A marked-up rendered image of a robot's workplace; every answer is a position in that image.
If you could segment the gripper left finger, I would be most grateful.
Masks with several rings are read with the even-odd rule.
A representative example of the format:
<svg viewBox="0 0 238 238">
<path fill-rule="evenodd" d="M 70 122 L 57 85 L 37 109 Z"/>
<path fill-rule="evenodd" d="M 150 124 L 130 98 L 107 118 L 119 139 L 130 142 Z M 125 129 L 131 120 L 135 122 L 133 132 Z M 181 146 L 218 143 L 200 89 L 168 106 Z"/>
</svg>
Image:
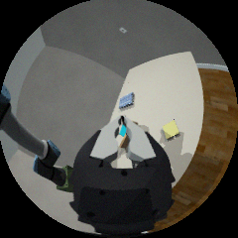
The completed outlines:
<svg viewBox="0 0 238 238">
<path fill-rule="evenodd" d="M 73 170 L 68 182 L 74 184 L 76 179 L 85 171 L 103 167 L 103 162 L 111 163 L 118 156 L 119 126 L 122 115 L 119 115 L 109 124 L 98 130 L 78 151 Z"/>
</svg>

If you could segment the blue plaid towel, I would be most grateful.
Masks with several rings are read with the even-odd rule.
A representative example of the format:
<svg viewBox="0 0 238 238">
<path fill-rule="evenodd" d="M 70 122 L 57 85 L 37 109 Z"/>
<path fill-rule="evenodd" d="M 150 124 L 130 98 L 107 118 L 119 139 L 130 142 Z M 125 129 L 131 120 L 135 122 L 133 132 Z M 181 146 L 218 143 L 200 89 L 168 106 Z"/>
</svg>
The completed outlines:
<svg viewBox="0 0 238 238">
<path fill-rule="evenodd" d="M 131 92 L 124 97 L 120 98 L 119 109 L 130 106 L 134 103 L 134 93 Z"/>
</svg>

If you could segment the yellow sticky-note pad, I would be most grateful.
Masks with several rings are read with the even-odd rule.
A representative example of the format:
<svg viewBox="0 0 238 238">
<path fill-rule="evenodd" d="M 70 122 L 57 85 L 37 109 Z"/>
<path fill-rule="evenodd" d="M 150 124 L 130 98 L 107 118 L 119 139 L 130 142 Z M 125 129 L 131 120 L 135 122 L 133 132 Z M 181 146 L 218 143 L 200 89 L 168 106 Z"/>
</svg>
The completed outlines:
<svg viewBox="0 0 238 238">
<path fill-rule="evenodd" d="M 177 124 L 176 124 L 175 120 L 173 120 L 172 122 L 164 125 L 163 129 L 165 131 L 165 135 L 166 135 L 167 139 L 179 134 L 179 129 L 177 127 Z"/>
</svg>

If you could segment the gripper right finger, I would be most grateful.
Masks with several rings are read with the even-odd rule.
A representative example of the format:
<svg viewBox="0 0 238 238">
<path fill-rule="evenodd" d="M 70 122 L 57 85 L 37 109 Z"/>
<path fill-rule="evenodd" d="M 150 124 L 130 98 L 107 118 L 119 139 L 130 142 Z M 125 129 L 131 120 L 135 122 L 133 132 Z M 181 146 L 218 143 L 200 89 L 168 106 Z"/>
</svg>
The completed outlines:
<svg viewBox="0 0 238 238">
<path fill-rule="evenodd" d="M 137 168 L 140 162 L 145 162 L 146 167 L 163 171 L 171 183 L 175 182 L 169 157 L 162 146 L 125 115 L 122 116 L 122 122 L 127 126 L 128 158 L 132 161 L 132 167 Z"/>
</svg>

